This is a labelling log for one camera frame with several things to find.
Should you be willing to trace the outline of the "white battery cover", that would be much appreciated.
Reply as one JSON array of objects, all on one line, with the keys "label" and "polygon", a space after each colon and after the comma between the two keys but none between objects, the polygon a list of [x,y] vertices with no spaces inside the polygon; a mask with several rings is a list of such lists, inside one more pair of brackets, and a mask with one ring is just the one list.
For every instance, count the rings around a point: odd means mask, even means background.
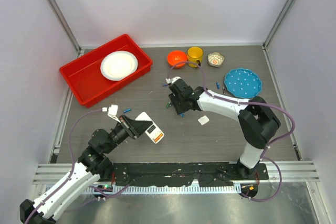
[{"label": "white battery cover", "polygon": [[204,115],[198,119],[198,122],[200,125],[205,125],[206,123],[209,122],[209,118]]}]

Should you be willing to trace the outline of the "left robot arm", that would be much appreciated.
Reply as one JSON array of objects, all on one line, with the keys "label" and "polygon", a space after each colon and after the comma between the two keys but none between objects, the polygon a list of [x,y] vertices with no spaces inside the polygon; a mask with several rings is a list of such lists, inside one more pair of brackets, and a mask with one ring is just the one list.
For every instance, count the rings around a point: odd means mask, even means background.
[{"label": "left robot arm", "polygon": [[127,138],[136,139],[153,125],[151,120],[133,120],[121,115],[110,131],[93,132],[88,147],[74,160],[71,170],[52,188],[34,200],[25,199],[19,206],[22,223],[56,223],[71,203],[97,181],[107,181],[113,164],[106,156]]}]

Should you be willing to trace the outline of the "orange battery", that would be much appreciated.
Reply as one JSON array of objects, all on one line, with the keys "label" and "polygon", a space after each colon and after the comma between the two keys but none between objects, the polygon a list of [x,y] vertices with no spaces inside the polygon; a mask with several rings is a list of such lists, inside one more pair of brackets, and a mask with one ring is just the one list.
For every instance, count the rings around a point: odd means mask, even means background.
[{"label": "orange battery", "polygon": [[158,135],[153,139],[154,143],[159,142],[159,141],[162,139],[163,136],[164,136],[163,133],[158,134]]}]

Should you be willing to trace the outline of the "white remote control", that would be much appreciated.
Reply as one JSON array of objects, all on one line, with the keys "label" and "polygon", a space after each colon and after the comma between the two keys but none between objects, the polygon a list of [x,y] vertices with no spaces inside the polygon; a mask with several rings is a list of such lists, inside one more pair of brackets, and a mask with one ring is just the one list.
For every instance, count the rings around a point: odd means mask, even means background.
[{"label": "white remote control", "polygon": [[152,124],[149,128],[146,129],[145,134],[149,137],[149,139],[154,143],[153,139],[160,133],[163,133],[163,131],[157,126],[157,124],[148,116],[146,112],[140,113],[136,117],[137,121],[150,121]]}]

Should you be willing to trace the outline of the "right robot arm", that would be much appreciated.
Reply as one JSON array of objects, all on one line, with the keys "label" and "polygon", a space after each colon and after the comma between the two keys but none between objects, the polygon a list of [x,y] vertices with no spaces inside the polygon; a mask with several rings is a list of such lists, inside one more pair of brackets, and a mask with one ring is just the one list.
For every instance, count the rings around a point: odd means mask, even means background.
[{"label": "right robot arm", "polygon": [[233,99],[203,87],[193,89],[180,77],[167,78],[166,83],[177,114],[189,110],[213,112],[239,123],[247,143],[237,161],[237,173],[242,179],[254,176],[266,145],[281,126],[265,100],[258,96],[251,100]]}]

